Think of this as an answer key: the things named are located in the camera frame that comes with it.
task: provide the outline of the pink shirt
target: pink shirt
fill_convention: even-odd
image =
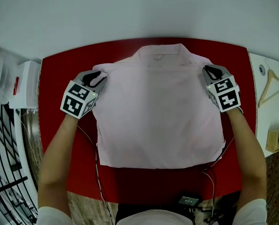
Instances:
[[[108,76],[92,110],[101,165],[173,169],[214,161],[225,141],[205,87],[206,64],[212,63],[176,44],[96,65]]]

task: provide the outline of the person's arm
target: person's arm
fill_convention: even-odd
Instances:
[[[237,211],[258,198],[266,199],[266,162],[261,146],[239,109],[227,111],[236,143],[242,189]]]
[[[39,172],[38,208],[56,208],[70,216],[67,178],[78,119],[66,115],[45,152]]]

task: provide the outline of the red tabletop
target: red tabletop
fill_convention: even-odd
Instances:
[[[39,127],[43,150],[61,124],[64,113],[60,110],[62,96],[68,82],[82,71],[96,64],[113,63],[132,56],[145,45],[182,43],[192,53],[204,56],[212,63],[225,66],[234,75],[241,90],[241,107],[253,132],[256,129],[256,99],[252,68],[247,49],[226,43],[190,38],[140,38],[94,44],[61,52],[43,59],[39,81]],[[228,144],[233,137],[230,121],[221,115],[224,137]],[[88,113],[79,121],[94,143],[97,141],[96,120]],[[201,173],[207,165],[186,169],[134,169],[98,167],[106,200],[114,203],[165,204],[182,193],[212,197],[212,183]],[[235,143],[215,164],[217,185],[215,196],[241,189]],[[78,129],[75,135],[72,162],[68,177],[68,191],[101,199],[95,178],[94,149],[88,138]]]

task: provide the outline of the forearm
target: forearm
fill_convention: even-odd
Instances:
[[[78,119],[66,115],[45,152],[39,172],[40,185],[66,185]]]
[[[227,112],[236,143],[236,151],[242,177],[266,178],[266,162],[262,148],[239,109]]]

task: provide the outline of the clothes hanger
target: clothes hanger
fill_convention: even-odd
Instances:
[[[269,71],[267,72],[267,83],[265,85],[265,88],[263,90],[263,93],[259,99],[259,103],[258,103],[258,108],[265,102],[267,102],[268,100],[270,100],[272,97],[276,96],[279,93],[279,90],[276,91],[274,94],[270,95],[268,98],[265,98],[267,91],[269,89],[269,86],[271,84],[272,79],[276,79],[279,82],[279,78],[277,77],[277,75],[274,73],[273,70],[270,69],[269,67]]]

